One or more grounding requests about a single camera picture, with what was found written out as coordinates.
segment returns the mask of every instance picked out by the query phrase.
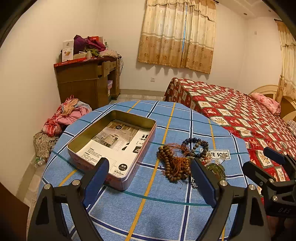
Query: black circular label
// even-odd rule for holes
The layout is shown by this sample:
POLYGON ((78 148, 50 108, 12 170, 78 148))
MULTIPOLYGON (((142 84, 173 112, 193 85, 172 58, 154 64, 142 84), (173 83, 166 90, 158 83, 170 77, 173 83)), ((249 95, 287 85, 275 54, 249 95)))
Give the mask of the black circular label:
POLYGON ((128 166, 126 164, 120 164, 118 169, 121 170, 121 171, 125 171, 127 169, 127 167, 128 166))

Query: blue plaid tablecloth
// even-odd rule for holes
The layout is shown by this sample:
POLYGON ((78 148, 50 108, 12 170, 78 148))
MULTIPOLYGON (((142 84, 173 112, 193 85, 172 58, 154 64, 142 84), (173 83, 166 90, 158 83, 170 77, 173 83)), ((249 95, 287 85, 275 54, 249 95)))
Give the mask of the blue plaid tablecloth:
MULTIPOLYGON (((67 144, 85 128, 111 110, 121 110, 156 120, 153 143, 126 191, 102 186, 94 203, 87 208, 95 227, 105 241, 124 240, 196 240, 206 224, 212 208, 198 189, 192 189, 191 179, 170 183, 161 173, 156 152, 164 143, 182 143, 189 137, 209 142, 209 149, 229 150, 231 160, 223 163, 229 184, 246 187, 252 183, 242 173, 249 161, 244 140, 231 135, 205 116, 179 103, 130 101, 104 106, 68 126, 55 145, 42 177, 42 187, 68 185, 81 179, 83 173, 68 162, 67 144)), ((80 240, 70 211, 63 204, 66 223, 73 240, 80 240)), ((237 205, 233 205, 225 226, 225 240, 231 230, 237 205)))

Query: curtain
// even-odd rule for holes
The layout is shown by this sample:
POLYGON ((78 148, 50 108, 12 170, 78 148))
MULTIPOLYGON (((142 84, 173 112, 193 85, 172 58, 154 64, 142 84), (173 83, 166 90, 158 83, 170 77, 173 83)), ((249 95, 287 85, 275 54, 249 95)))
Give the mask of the curtain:
POLYGON ((186 0, 147 0, 138 61, 179 68, 186 0))
POLYGON ((192 1, 187 8, 181 67, 210 74, 214 52, 216 6, 212 0, 192 1))
POLYGON ((147 0, 138 61, 209 74, 215 22, 213 0, 147 0))
POLYGON ((277 21, 277 25, 280 34, 283 64, 276 101, 281 103, 283 96, 296 100, 296 42, 283 22, 277 21))

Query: tiled floor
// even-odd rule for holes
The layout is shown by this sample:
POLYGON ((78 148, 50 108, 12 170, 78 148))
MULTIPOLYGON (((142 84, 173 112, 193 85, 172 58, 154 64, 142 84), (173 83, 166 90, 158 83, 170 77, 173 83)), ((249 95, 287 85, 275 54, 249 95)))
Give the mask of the tiled floor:
POLYGON ((110 104, 119 103, 119 102, 126 102, 131 100, 163 100, 161 96, 151 96, 151 95, 124 95, 121 94, 118 96, 117 100, 112 100, 110 104))
MULTIPOLYGON (((119 102, 126 102, 126 101, 131 101, 131 100, 159 100, 159 101, 162 101, 163 97, 150 96, 150 95, 124 95, 124 94, 121 94, 118 96, 117 100, 112 100, 110 102, 110 104, 119 103, 119 102)), ((25 195, 24 203, 30 207, 28 221, 27 221, 27 234, 28 234, 28 229, 29 229, 31 217, 33 214, 33 210, 35 208, 35 204, 37 201, 38 186, 41 181, 44 169, 45 169, 45 165, 37 168, 32 180, 31 180, 31 183, 30 183, 30 186, 27 190, 27 193, 25 195)))

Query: green cloth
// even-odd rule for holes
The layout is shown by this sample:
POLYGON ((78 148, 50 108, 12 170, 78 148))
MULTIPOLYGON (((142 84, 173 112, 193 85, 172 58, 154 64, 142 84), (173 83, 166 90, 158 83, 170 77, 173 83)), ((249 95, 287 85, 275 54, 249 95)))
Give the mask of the green cloth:
POLYGON ((84 52, 88 52, 88 51, 90 51, 91 52, 91 55, 92 56, 94 56, 94 57, 97 57, 97 56, 99 56, 99 51, 97 50, 97 49, 95 49, 95 48, 89 48, 89 47, 84 47, 84 52))

